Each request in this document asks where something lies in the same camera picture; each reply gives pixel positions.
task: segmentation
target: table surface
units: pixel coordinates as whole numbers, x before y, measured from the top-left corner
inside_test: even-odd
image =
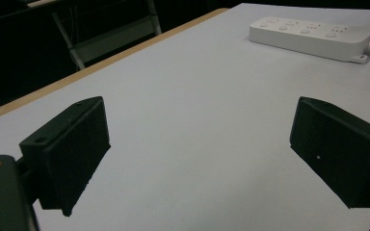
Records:
[[[70,218],[35,203],[41,230],[368,230],[370,209],[349,210],[289,135],[300,96],[370,122],[370,62],[250,42],[268,15],[370,27],[370,11],[242,4],[1,112],[0,154],[19,158],[50,118],[104,97],[112,148]]]

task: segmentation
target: power outlet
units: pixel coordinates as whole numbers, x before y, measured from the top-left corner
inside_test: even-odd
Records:
[[[370,29],[264,17],[251,24],[249,40],[343,62],[365,63]]]

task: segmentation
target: power strip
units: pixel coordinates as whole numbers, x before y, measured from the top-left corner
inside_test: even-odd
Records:
[[[264,17],[251,24],[249,40],[343,62],[365,63],[370,29]]]

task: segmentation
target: white table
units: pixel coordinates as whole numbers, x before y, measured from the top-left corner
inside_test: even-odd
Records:
[[[0,116],[0,154],[68,105],[102,95],[112,148],[70,218],[42,230],[368,230],[290,148],[301,95],[370,122],[370,62],[249,42],[274,15],[370,27],[370,11],[243,4]]]

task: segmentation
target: table edge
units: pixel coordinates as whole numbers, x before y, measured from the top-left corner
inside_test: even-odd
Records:
[[[28,103],[31,103],[31,102],[33,102],[33,101],[35,101],[35,100],[37,100],[41,97],[44,97],[46,94],[49,94],[49,93],[51,93],[53,91],[56,91],[56,90],[59,90],[59,89],[65,87],[69,84],[72,84],[72,83],[74,83],[74,82],[76,82],[76,81],[78,81],[78,80],[96,72],[97,70],[99,70],[101,68],[104,68],[104,67],[106,67],[110,64],[113,64],[113,63],[115,63],[119,60],[122,60],[122,59],[124,59],[124,58],[138,52],[138,51],[141,51],[141,50],[149,47],[150,45],[155,44],[155,43],[157,43],[161,40],[167,39],[167,38],[169,38],[173,35],[176,35],[176,34],[182,32],[182,31],[185,31],[185,30],[187,30],[187,29],[189,29],[189,28],[191,28],[195,25],[198,25],[201,22],[203,22],[203,21],[205,21],[205,20],[207,20],[211,17],[214,17],[214,16],[216,16],[220,13],[223,13],[227,10],[228,9],[226,9],[226,8],[220,8],[220,9],[217,9],[217,10],[211,12],[211,13],[207,13],[207,14],[205,14],[201,17],[198,17],[198,18],[196,18],[192,21],[189,21],[189,22],[187,22],[185,24],[182,24],[178,27],[175,27],[175,28],[169,30],[168,32],[166,32],[164,34],[161,34],[161,35],[159,35],[155,38],[151,38],[147,41],[144,41],[144,42],[142,42],[142,43],[140,43],[136,46],[133,46],[133,47],[127,49],[127,50],[124,50],[124,51],[122,51],[122,52],[120,52],[120,53],[118,53],[118,54],[116,54],[116,55],[114,55],[114,56],[112,56],[112,57],[110,57],[106,60],[98,62],[97,64],[94,64],[94,65],[91,65],[88,68],[85,68],[85,69],[83,69],[79,72],[76,72],[74,74],[71,74],[71,75],[67,76],[66,78],[61,79],[61,80],[59,80],[59,81],[57,81],[53,84],[50,84],[46,87],[43,87],[39,90],[36,90],[36,91],[31,92],[31,93],[29,93],[25,96],[22,96],[18,99],[15,99],[14,101],[0,107],[0,116],[4,115],[6,113],[9,113],[9,112],[11,112],[15,109],[18,109],[18,108],[20,108],[20,107],[22,107],[22,106],[24,106]]]

